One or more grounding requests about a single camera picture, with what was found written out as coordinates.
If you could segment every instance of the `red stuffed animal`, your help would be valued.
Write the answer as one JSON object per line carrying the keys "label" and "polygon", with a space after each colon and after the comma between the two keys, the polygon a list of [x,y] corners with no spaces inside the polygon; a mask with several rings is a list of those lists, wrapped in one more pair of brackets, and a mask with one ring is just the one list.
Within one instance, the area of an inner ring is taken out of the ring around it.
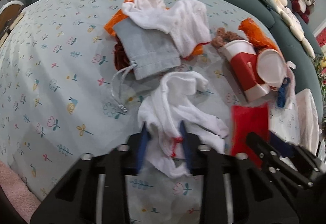
{"label": "red stuffed animal", "polygon": [[292,8],[293,12],[298,13],[305,23],[309,22],[308,15],[310,15],[310,10],[307,6],[314,5],[316,0],[293,0]]}

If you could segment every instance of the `gray drawstring bag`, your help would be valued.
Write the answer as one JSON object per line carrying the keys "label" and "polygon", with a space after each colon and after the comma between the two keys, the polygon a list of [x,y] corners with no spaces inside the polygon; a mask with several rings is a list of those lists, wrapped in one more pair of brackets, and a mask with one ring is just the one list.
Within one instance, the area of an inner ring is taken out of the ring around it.
{"label": "gray drawstring bag", "polygon": [[[141,80],[170,68],[181,65],[180,55],[169,34],[159,30],[146,30],[136,25],[130,18],[124,19],[113,27],[129,58],[130,66],[119,70],[111,80],[111,95],[120,109],[127,112],[121,102],[122,84],[127,74],[134,70],[136,80]],[[115,97],[113,81],[122,73],[119,95]]]}

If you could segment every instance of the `brown scrunchie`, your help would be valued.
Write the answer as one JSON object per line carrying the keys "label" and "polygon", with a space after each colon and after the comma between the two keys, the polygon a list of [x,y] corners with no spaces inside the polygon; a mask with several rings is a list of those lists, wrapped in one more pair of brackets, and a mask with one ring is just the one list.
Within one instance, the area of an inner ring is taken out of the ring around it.
{"label": "brown scrunchie", "polygon": [[216,30],[216,37],[213,38],[211,41],[212,46],[214,46],[216,49],[219,49],[223,47],[225,44],[233,41],[233,40],[245,40],[238,34],[231,32],[231,31],[225,31],[224,27],[217,28]]}
{"label": "brown scrunchie", "polygon": [[116,70],[120,70],[130,66],[130,61],[124,51],[120,39],[116,36],[115,40],[117,41],[117,44],[115,44],[115,68]]}

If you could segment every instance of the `pink cloth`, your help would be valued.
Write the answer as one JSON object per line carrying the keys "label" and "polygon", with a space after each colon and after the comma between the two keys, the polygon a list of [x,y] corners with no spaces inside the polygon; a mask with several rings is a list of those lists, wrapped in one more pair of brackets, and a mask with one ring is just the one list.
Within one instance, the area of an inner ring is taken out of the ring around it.
{"label": "pink cloth", "polygon": [[41,202],[28,190],[21,178],[1,161],[0,185],[16,211],[29,223]]}

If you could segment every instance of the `bed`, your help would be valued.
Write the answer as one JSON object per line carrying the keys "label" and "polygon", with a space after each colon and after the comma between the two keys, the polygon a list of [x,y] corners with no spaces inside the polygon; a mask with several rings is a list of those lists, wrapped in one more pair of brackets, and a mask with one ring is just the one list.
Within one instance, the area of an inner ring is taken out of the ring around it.
{"label": "bed", "polygon": [[[119,111],[109,91],[116,73],[115,39],[103,26],[123,1],[40,0],[23,10],[23,19],[0,49],[0,160],[40,200],[82,153],[107,153],[139,132],[138,108],[164,74],[141,81],[129,74],[123,87],[128,112]],[[165,3],[169,7],[176,1]],[[212,36],[222,26],[244,36],[237,28],[250,17],[273,39],[257,18],[242,9],[223,0],[200,1],[207,6]],[[207,78],[208,90],[197,93],[192,102],[232,129],[231,106],[247,102],[228,63],[216,50],[209,44],[203,55],[183,60],[173,70],[197,71]],[[293,110],[277,108],[275,94],[250,105],[263,101],[270,104],[270,130],[298,143],[295,105]],[[226,138],[226,151],[230,144],[231,136]],[[156,217],[164,223],[171,208],[179,216],[175,223],[187,220],[187,214],[199,217],[200,177],[173,180],[145,165],[141,175],[130,177],[127,183],[128,199],[139,201],[130,207],[135,223],[149,223],[154,213],[160,213]],[[170,206],[157,200],[162,194]]]}

